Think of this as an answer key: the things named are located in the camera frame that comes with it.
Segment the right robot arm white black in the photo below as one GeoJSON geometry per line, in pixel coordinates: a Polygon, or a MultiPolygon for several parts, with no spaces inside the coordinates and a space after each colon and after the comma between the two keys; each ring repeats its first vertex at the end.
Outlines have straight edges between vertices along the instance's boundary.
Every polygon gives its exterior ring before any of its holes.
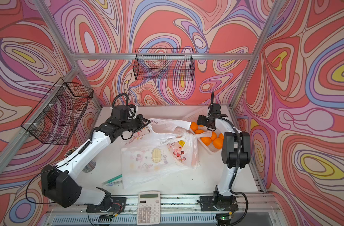
{"type": "Polygon", "coordinates": [[[237,182],[239,172],[251,161],[251,153],[248,141],[248,133],[240,131],[231,122],[227,115],[222,114],[220,104],[211,103],[208,107],[206,116],[200,115],[197,120],[198,125],[205,126],[209,131],[219,129],[223,132],[223,146],[221,157],[225,168],[222,178],[215,187],[212,195],[214,206],[218,204],[234,204],[234,198],[241,195],[248,204],[247,196],[243,192],[233,191],[234,184],[237,182]]]}

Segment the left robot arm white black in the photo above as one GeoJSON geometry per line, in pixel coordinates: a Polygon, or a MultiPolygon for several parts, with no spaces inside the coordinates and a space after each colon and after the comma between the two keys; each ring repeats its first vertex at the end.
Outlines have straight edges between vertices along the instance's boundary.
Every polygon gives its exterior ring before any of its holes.
{"type": "Polygon", "coordinates": [[[133,104],[112,107],[111,116],[93,130],[83,145],[55,166],[47,165],[42,169],[42,194],[64,208],[87,204],[101,211],[109,210],[113,204],[110,192],[100,187],[83,188],[76,179],[103,149],[123,133],[136,134],[149,124],[150,120],[137,114],[137,107],[133,104]]]}

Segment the printed white plastic bag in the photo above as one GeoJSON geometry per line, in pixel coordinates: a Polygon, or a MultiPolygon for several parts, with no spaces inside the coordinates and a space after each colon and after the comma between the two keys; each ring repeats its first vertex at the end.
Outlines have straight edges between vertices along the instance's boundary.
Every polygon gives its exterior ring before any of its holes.
{"type": "Polygon", "coordinates": [[[197,138],[193,134],[184,133],[167,144],[167,148],[178,166],[192,168],[192,144],[194,140],[197,138]]]}

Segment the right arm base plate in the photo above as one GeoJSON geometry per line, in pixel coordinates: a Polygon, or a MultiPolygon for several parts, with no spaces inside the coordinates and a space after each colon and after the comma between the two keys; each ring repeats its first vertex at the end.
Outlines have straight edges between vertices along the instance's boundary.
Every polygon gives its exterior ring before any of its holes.
{"type": "Polygon", "coordinates": [[[197,203],[200,204],[201,211],[231,211],[239,210],[236,197],[231,196],[201,196],[197,203]]]}

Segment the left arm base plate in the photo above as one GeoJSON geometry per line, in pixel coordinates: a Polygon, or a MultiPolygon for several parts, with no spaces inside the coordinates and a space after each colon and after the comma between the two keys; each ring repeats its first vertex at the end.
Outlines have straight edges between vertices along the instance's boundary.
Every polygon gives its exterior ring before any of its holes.
{"type": "Polygon", "coordinates": [[[110,197],[104,200],[100,205],[88,204],[87,213],[121,213],[126,206],[126,197],[110,197]]]}

